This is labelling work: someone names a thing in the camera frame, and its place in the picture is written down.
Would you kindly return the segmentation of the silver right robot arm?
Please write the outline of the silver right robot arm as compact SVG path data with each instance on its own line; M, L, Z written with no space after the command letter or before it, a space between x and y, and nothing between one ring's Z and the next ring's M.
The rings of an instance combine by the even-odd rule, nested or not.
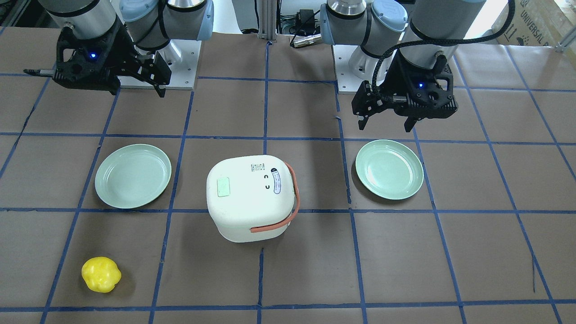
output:
M214 25L212 0L42 0L60 26L56 62L26 69L72 90L116 95L120 77L150 84L164 98L171 69L161 51L173 40L205 41Z

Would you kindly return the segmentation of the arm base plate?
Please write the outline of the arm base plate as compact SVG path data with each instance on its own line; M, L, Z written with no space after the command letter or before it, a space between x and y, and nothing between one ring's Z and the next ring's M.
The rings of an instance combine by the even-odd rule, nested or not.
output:
M198 68L200 46L197 40L171 40L169 45L159 51L171 69L167 90L193 90Z
M363 81L372 80L378 59L359 45L334 45L333 57L340 94L355 94Z

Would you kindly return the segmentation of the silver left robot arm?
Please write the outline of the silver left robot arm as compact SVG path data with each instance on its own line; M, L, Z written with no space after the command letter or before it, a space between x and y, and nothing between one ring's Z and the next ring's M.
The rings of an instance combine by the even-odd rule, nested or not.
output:
M459 109L449 59L483 8L483 0L328 0L318 19L324 43L355 45L376 62L352 99L363 130L370 117L392 109L405 131L423 119L446 119Z

